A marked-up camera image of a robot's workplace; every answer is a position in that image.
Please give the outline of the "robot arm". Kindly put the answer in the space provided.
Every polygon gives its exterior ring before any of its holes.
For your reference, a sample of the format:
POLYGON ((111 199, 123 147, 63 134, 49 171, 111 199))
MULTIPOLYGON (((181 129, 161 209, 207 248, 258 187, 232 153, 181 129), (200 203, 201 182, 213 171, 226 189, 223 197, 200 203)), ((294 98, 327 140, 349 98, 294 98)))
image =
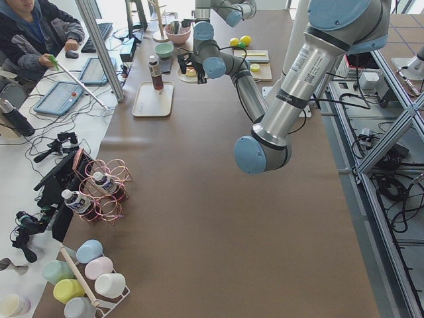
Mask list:
POLYGON ((223 53, 214 39, 214 28, 210 23, 215 11, 229 26, 234 27, 243 19, 256 14, 255 1, 196 1, 192 14, 193 50, 187 58, 180 56, 180 68, 192 62, 199 84, 208 79, 228 75, 238 93, 245 113, 253 122, 251 133, 240 137, 234 147, 238 167, 249 174, 260 174, 285 166, 292 154, 287 138, 290 128, 300 110, 289 104, 283 89, 267 103, 259 92, 250 66, 245 58, 223 53))
MULTIPOLYGON (((236 147, 281 150, 301 110, 343 54, 378 50, 386 45, 390 19, 389 1, 310 1, 304 43, 270 105, 260 95, 245 102, 254 121, 251 135, 241 137, 236 147)), ((221 51, 214 39, 210 12, 215 11, 231 27, 256 13, 255 1, 196 1, 193 49, 178 55, 182 73, 187 65, 197 71, 197 82, 205 83, 223 75, 235 85, 254 90, 248 64, 221 51)))

